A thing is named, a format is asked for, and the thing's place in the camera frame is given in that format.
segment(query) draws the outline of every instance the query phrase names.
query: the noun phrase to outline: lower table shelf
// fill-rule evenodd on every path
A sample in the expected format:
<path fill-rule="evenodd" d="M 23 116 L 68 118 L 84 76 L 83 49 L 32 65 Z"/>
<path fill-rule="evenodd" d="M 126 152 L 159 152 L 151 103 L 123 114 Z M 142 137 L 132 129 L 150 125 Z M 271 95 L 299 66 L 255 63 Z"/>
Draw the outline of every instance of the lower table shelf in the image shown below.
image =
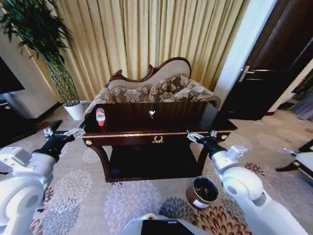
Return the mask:
<path fill-rule="evenodd" d="M 113 146 L 111 181 L 186 178 L 201 175 L 189 143 Z"/>

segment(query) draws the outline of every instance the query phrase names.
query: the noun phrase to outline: carpet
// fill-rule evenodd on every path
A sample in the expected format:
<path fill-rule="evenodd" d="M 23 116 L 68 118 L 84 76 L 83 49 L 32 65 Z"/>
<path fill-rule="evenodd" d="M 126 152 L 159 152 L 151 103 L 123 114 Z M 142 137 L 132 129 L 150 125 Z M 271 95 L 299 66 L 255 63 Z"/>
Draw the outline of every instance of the carpet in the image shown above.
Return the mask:
<path fill-rule="evenodd" d="M 63 107 L 46 121 L 62 119 L 59 130 L 77 127 Z M 313 234 L 313 183 L 300 171 L 276 172 L 276 167 L 289 164 L 293 157 L 284 152 L 297 150 L 313 138 L 313 123 L 299 120 L 289 111 L 278 110 L 262 120 L 232 120 L 238 126 L 221 143 L 229 148 L 243 144 L 249 152 L 241 165 L 255 172 L 264 188 L 282 203 L 310 234 Z M 28 152 L 45 143 L 43 131 L 10 146 Z M 202 146 L 192 143 L 196 158 Z M 111 147 L 105 147 L 110 153 Z M 203 175 L 219 187 L 219 198 L 209 208 L 196 210 L 186 199 L 193 178 L 105 183 L 99 158 L 82 139 L 67 143 L 60 161 L 54 167 L 54 180 L 45 193 L 44 210 L 34 216 L 31 230 L 35 235 L 114 235 L 132 219 L 145 213 L 159 213 L 187 220 L 215 235 L 250 235 L 243 211 L 221 188 L 209 159 Z"/>

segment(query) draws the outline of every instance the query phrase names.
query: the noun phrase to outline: tv stand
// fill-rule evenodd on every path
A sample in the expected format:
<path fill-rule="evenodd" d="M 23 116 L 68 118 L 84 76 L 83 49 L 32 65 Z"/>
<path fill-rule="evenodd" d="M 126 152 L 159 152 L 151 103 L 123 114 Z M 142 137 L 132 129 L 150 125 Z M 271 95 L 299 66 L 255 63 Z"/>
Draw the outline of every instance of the tv stand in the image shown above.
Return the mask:
<path fill-rule="evenodd" d="M 6 100 L 0 100 L 0 147 L 36 133 L 34 123 L 21 117 Z"/>

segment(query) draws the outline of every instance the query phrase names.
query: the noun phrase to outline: table drawer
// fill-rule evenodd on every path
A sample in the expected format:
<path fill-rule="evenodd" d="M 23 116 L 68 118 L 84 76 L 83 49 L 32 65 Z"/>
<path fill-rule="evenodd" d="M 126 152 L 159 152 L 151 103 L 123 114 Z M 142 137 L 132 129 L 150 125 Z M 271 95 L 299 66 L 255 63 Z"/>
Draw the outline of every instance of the table drawer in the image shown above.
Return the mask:
<path fill-rule="evenodd" d="M 227 139 L 230 132 L 221 131 L 217 133 L 217 141 Z M 87 145 L 135 145 L 135 144 L 161 144 L 188 141 L 186 133 L 144 133 L 144 134 L 121 134 L 121 135 L 98 135 L 84 136 Z"/>

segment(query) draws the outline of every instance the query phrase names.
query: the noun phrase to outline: wooden table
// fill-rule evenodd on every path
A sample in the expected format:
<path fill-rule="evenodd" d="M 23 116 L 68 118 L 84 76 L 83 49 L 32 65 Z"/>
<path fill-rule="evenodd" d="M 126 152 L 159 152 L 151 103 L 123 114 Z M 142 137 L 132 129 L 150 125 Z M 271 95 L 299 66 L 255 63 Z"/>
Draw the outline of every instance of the wooden table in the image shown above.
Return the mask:
<path fill-rule="evenodd" d="M 106 115 L 103 127 L 95 119 L 99 107 Z M 86 117 L 83 140 L 98 154 L 106 182 L 196 177 L 208 152 L 203 149 L 196 161 L 187 129 L 203 135 L 216 130 L 217 141 L 224 141 L 237 127 L 208 102 L 97 104 Z M 102 147 L 107 145 L 110 159 Z"/>

